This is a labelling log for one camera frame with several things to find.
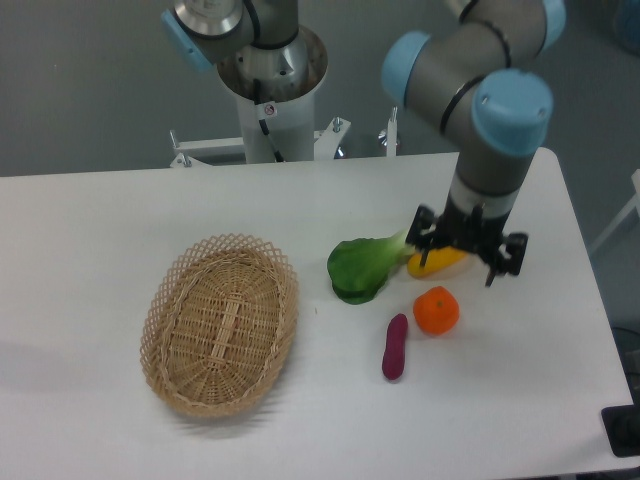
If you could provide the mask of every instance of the black cable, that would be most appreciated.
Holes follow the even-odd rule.
[[[253,104],[260,105],[260,80],[257,78],[253,79]],[[283,163],[285,161],[284,157],[280,153],[276,143],[273,141],[273,136],[267,126],[267,121],[262,119],[258,120],[258,123],[260,124],[260,130],[262,130],[263,135],[267,137],[267,140],[269,140],[269,143],[271,144],[271,150],[273,151],[273,156],[275,157],[276,162]]]
[[[504,34],[504,32],[500,30],[500,27],[498,27],[493,22],[490,22],[489,20],[483,20],[476,23],[484,25],[493,32],[493,34],[500,42],[500,46],[502,47],[502,52],[504,53],[505,68],[511,68],[511,46],[509,45],[509,40],[507,40],[507,36]]]
[[[442,118],[440,119],[440,134],[444,135],[444,132],[447,129],[447,122],[449,121],[449,117],[455,110],[458,102],[462,100],[462,97],[464,97],[469,90],[471,90],[482,80],[484,80],[484,75],[479,75],[475,78],[472,78],[458,89],[456,94],[451,98],[451,101],[449,102],[449,105],[447,105],[447,108],[444,110],[444,113],[442,114]]]
[[[619,332],[627,332],[627,333],[631,333],[633,335],[636,335],[638,337],[640,337],[640,332],[636,332],[635,330],[631,330],[630,328],[625,328],[625,327],[611,327],[611,330],[613,331],[619,331]]]
[[[253,39],[257,40],[260,38],[260,19],[258,18],[258,12],[256,12],[256,7],[253,6],[253,2],[251,0],[244,0],[244,7],[247,9],[247,13],[249,13],[249,18],[251,18],[251,24],[253,25]]]
[[[469,3],[467,3],[467,5],[462,9],[462,12],[460,12],[460,16],[458,17],[458,21],[460,23],[464,22],[464,19],[467,17],[467,15],[469,15],[469,12],[471,10],[473,10],[473,7],[476,6],[476,4],[478,3],[479,0],[471,0]]]

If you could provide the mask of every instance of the metal bracket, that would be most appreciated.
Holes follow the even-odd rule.
[[[613,217],[613,220],[606,226],[600,235],[593,241],[587,248],[589,256],[592,257],[596,252],[604,245],[604,243],[620,228],[623,223],[633,216],[634,222],[640,217],[640,170],[636,170],[631,176],[631,181],[636,190],[636,193],[627,204],[622,207],[618,214]]]
[[[314,160],[343,158],[344,152],[340,148],[340,142],[347,134],[350,127],[351,122],[343,118],[336,117],[331,121],[331,123],[329,123],[329,126],[325,131],[314,132],[314,138],[316,140],[314,144]],[[173,153],[176,155],[174,160],[171,162],[171,168],[189,168],[192,166],[203,165],[210,166],[208,163],[196,160],[196,158],[223,158],[225,155],[242,155],[244,153],[244,142],[242,137],[180,142],[175,130],[171,130],[169,135],[171,137]]]

